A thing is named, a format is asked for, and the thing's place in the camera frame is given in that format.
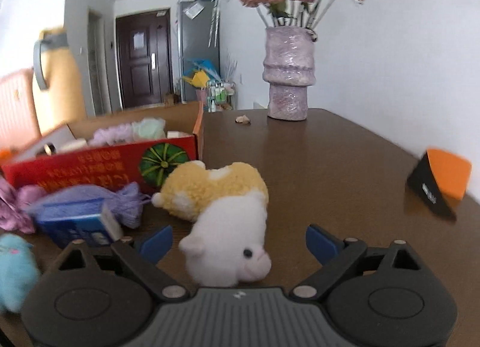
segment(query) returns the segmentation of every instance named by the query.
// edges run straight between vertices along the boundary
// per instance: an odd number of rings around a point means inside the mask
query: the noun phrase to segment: small blue cardboard box
[[[90,247],[102,247],[123,237],[103,198],[46,204],[37,224],[62,249],[76,239],[85,240]]]

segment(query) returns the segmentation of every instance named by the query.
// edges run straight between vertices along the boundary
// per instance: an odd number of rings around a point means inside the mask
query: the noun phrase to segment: yellow fur
[[[176,217],[195,222],[213,201],[227,196],[246,195],[250,191],[263,194],[267,206],[267,186],[258,170],[247,163],[233,163],[221,170],[206,170],[196,162],[187,162],[169,175],[160,193],[161,205],[156,206],[161,206]],[[178,197],[186,200],[189,207],[179,206],[175,202]]]

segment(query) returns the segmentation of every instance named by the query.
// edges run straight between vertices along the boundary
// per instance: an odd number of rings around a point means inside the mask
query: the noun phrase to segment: gray gripper base
[[[164,305],[125,347],[354,347],[313,304],[289,301],[280,288],[200,289]]]

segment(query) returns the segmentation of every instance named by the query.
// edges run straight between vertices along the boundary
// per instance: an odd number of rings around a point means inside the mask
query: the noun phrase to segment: refrigerator
[[[185,11],[194,4],[199,3],[203,9],[194,18],[190,18]],[[217,46],[215,46],[215,26],[211,46],[208,46],[210,27],[214,12],[212,1],[181,1],[178,5],[178,54],[180,72],[185,75],[193,64],[189,60],[208,59],[220,73],[220,32],[218,32]],[[186,81],[181,80],[182,101],[197,101],[196,88]]]

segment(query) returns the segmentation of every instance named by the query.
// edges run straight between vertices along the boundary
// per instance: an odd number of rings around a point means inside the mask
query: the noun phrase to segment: table
[[[251,125],[235,123],[246,114]],[[480,340],[480,206],[466,197],[457,220],[433,216],[405,189],[417,163],[412,155],[341,117],[309,110],[305,122],[267,118],[266,111],[219,112],[205,116],[204,161],[221,168],[244,161],[258,168],[270,192],[265,247],[272,271],[256,286],[290,290],[319,267],[304,243],[315,223],[339,238],[358,237],[370,246],[408,241],[442,280],[458,305],[458,320],[448,347],[476,347]],[[188,223],[152,206],[145,208],[138,237],[171,224],[174,247],[159,263],[164,271],[194,290],[184,269],[178,242]],[[28,237],[42,268],[60,253],[46,237]],[[30,342],[17,316],[6,315],[0,327],[16,347]]]

